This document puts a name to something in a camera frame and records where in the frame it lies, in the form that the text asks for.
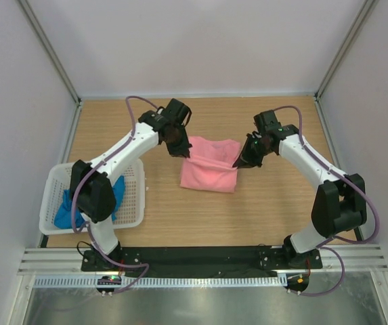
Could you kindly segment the pink t shirt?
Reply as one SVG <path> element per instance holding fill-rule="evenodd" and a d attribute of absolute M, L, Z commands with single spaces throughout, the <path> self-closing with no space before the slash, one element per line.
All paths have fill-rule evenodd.
<path fill-rule="evenodd" d="M 233 167 L 240 143 L 232 139 L 211 141 L 200 136 L 189 138 L 190 157 L 181 165 L 180 186 L 191 190 L 233 193 L 237 168 Z"/>

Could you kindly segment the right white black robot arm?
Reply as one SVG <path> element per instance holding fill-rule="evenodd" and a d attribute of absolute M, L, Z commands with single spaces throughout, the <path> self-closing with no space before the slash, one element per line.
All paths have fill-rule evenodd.
<path fill-rule="evenodd" d="M 253 120 L 256 129 L 247 134 L 233 166 L 261 167 L 263 157 L 274 153 L 293 164 L 316 190 L 310 222 L 287 236 L 282 245 L 284 264 L 302 268 L 309 254 L 321 244 L 365 224 L 365 183 L 360 175 L 348 175 L 320 155 L 303 136 L 300 126 L 282 125 L 275 110 L 261 112 Z"/>

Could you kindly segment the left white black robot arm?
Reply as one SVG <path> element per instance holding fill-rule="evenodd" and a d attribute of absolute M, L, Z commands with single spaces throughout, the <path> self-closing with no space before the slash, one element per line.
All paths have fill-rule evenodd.
<path fill-rule="evenodd" d="M 131 130 L 111 149 L 89 162 L 76 161 L 71 169 L 71 213 L 81 213 L 80 227 L 86 229 L 93 248 L 98 252 L 97 263 L 106 271 L 121 265 L 121 245 L 114 232 L 112 214 L 116 210 L 113 187 L 127 167 L 143 154 L 165 144 L 170 156 L 187 158 L 192 147 L 186 132 L 191 109 L 183 102 L 171 99 L 165 106 L 154 106 L 139 118 L 131 117 Z"/>

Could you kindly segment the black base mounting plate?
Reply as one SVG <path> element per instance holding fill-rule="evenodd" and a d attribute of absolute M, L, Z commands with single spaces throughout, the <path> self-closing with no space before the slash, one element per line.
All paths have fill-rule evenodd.
<path fill-rule="evenodd" d="M 277 271 L 322 269 L 317 250 L 291 256 L 281 246 L 125 247 L 116 261 L 147 263 L 147 278 L 264 278 Z"/>

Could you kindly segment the white perforated plastic basket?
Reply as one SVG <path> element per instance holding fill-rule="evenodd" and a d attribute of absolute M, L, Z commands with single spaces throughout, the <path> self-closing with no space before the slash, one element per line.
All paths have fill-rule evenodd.
<path fill-rule="evenodd" d="M 53 222 L 56 213 L 62 204 L 64 190 L 69 190 L 71 169 L 73 164 L 58 164 L 49 172 L 40 209 L 40 231 L 47 235 L 71 234 L 71 229 L 60 229 Z M 138 159 L 128 167 L 125 177 L 125 194 L 123 203 L 116 212 L 114 228 L 133 228 L 139 225 L 144 218 L 145 209 L 145 173 L 144 164 Z"/>

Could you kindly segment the blue t shirt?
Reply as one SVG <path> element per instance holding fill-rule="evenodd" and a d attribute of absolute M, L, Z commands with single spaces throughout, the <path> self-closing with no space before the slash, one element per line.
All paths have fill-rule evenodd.
<path fill-rule="evenodd" d="M 123 197 L 125 194 L 125 177 L 121 175 L 114 186 L 112 187 L 114 196 L 116 198 L 116 205 L 112 212 L 112 220 L 116 220 L 116 212 L 121 207 L 123 203 Z M 71 223 L 71 207 L 72 207 L 72 200 L 70 198 L 70 190 L 64 190 L 63 197 L 62 197 L 62 204 L 60 205 L 56 216 L 54 218 L 53 224 L 60 229 L 71 229 L 72 223 Z M 81 216 L 81 213 L 78 209 L 75 210 L 75 218 L 74 222 L 77 228 L 80 228 L 85 220 Z"/>

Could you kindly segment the right aluminium frame post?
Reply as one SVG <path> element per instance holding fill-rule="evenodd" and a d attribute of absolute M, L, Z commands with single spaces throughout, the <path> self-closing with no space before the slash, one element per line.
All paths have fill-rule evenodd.
<path fill-rule="evenodd" d="M 314 97 L 317 102 L 319 102 L 321 97 L 324 95 L 334 75 L 343 63 L 347 54 L 350 52 L 353 44 L 356 42 L 359 34 L 361 33 L 364 25 L 367 23 L 378 2 L 378 0 L 363 1 L 361 8 L 359 9 L 356 17 L 353 19 L 353 22 L 351 23 L 345 38 L 340 44 L 339 49 L 336 52 L 330 66 L 328 67 L 326 74 L 320 82 L 318 90 L 315 92 Z"/>

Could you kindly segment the aluminium frame post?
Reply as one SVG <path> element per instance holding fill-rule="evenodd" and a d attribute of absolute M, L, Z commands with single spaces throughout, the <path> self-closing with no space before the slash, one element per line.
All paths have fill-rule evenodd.
<path fill-rule="evenodd" d="M 63 82 L 64 86 L 66 87 L 66 90 L 70 94 L 74 103 L 78 106 L 81 103 L 80 96 L 78 95 L 76 89 L 74 88 L 72 81 L 70 80 L 66 70 L 64 69 L 55 49 L 53 48 L 53 46 L 51 44 L 51 41 L 47 37 L 43 27 L 41 26 L 41 23 L 39 22 L 38 17 L 36 16 L 33 8 L 31 7 L 29 1 L 17 0 L 16 3 L 19 5 L 20 9 L 22 10 L 26 20 L 30 24 L 31 29 L 35 33 L 40 44 L 42 45 L 44 52 L 47 54 L 49 61 L 52 63 L 58 76 L 60 77 L 61 81 Z"/>
<path fill-rule="evenodd" d="M 353 19 L 353 22 L 351 23 L 345 38 L 340 44 L 339 49 L 336 52 L 330 66 L 328 67 L 326 74 L 320 82 L 318 90 L 315 92 L 314 97 L 317 102 L 319 102 L 321 97 L 324 95 L 334 75 L 343 63 L 347 54 L 350 52 L 353 44 L 356 42 L 359 34 L 361 33 L 364 25 L 367 23 L 378 2 L 378 0 L 363 1 L 361 8 L 359 9 L 356 17 Z"/>

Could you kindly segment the left aluminium frame post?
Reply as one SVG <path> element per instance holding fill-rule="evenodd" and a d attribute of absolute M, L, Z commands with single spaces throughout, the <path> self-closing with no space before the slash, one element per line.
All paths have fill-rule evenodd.
<path fill-rule="evenodd" d="M 49 61 L 52 63 L 58 76 L 60 77 L 61 81 L 63 82 L 64 86 L 66 87 L 66 90 L 70 94 L 74 103 L 78 106 L 81 103 L 80 96 L 78 95 L 76 89 L 74 88 L 72 81 L 70 80 L 66 70 L 64 69 L 55 49 L 53 48 L 53 46 L 51 44 L 51 41 L 47 37 L 43 27 L 41 26 L 41 23 L 39 22 L 38 17 L 36 16 L 33 8 L 31 7 L 29 1 L 17 0 L 16 3 L 19 5 L 20 9 L 22 10 L 26 20 L 30 24 L 31 29 L 35 33 L 40 44 L 42 45 L 44 52 L 47 54 Z"/>

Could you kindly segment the aluminium front rail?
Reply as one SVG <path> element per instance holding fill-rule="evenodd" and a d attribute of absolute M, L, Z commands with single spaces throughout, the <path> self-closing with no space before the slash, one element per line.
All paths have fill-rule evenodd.
<path fill-rule="evenodd" d="M 340 270 L 339 255 L 347 272 L 386 272 L 386 258 L 379 245 L 337 244 L 320 250 L 324 269 Z M 82 258 L 73 248 L 28 248 L 25 250 L 18 274 L 76 274 L 80 272 Z"/>

